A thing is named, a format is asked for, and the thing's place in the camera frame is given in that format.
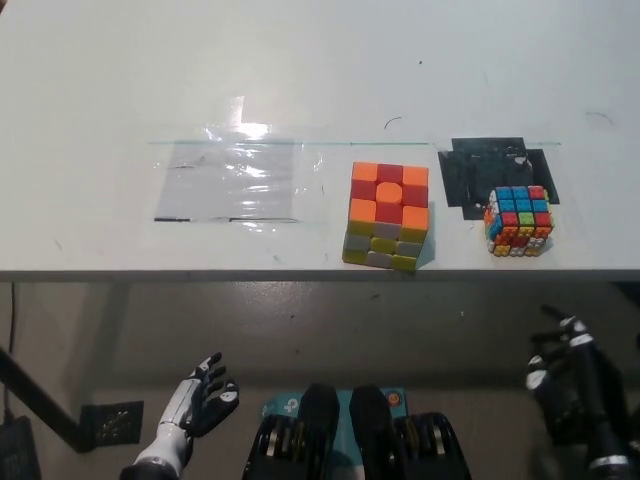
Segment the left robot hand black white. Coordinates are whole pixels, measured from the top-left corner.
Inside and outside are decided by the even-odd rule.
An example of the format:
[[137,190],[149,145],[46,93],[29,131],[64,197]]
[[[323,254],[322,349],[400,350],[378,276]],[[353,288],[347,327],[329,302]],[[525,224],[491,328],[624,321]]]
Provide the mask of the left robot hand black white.
[[159,421],[173,425],[188,437],[201,438],[224,421],[239,405],[238,384],[224,379],[222,353],[207,357],[174,391]]

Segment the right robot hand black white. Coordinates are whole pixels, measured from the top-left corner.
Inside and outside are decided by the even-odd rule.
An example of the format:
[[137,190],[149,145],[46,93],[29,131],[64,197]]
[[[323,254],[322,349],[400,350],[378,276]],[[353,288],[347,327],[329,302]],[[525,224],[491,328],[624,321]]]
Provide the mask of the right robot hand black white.
[[619,370],[581,319],[551,305],[541,311],[557,327],[530,337],[525,385],[548,435],[558,446],[586,446],[590,464],[627,463],[632,433]]

